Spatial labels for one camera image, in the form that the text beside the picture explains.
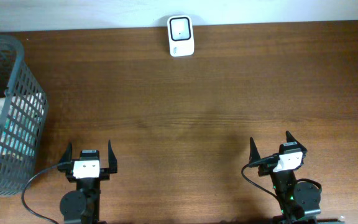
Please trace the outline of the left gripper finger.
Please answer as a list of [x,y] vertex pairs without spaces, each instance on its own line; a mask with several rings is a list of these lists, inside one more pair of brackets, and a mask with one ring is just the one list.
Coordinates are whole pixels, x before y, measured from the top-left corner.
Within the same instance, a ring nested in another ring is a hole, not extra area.
[[108,141],[108,163],[109,170],[117,170],[117,159],[113,152],[111,141]]
[[72,158],[72,143],[69,142],[65,152],[63,153],[59,163],[70,162]]

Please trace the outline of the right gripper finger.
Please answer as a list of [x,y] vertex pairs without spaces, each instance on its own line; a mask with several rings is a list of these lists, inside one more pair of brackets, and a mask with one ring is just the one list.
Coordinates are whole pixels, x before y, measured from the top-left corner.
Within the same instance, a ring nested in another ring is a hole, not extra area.
[[260,154],[255,144],[254,138],[250,137],[250,155],[249,162],[256,162],[260,160]]
[[293,137],[293,135],[292,135],[289,131],[286,131],[285,134],[286,134],[287,143],[289,143],[289,142],[296,142],[297,145],[299,145],[299,148],[301,148],[301,149],[304,149],[304,148],[305,148],[298,140],[296,140],[296,139]]

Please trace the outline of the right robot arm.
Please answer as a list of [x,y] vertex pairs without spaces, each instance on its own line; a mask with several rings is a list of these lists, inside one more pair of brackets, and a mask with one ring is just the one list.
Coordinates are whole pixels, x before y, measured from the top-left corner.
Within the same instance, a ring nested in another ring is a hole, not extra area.
[[[279,146],[277,153],[267,157],[260,156],[254,139],[250,138],[249,161],[242,168],[241,175],[278,202],[282,214],[273,217],[274,223],[318,223],[316,217],[321,213],[322,186],[314,180],[295,177],[295,171],[304,164],[308,150],[289,131],[285,134],[287,141]],[[246,177],[245,169],[254,167],[258,168],[258,176],[270,176],[273,192]]]

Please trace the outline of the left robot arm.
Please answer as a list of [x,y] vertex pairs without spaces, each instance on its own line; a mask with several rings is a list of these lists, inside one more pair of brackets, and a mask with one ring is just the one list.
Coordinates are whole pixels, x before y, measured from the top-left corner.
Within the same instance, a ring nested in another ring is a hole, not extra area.
[[83,150],[72,158],[71,143],[59,160],[58,171],[63,172],[76,189],[66,193],[60,201],[60,212],[65,223],[97,224],[100,220],[101,182],[117,173],[117,158],[108,143],[108,166],[101,167],[98,150]]

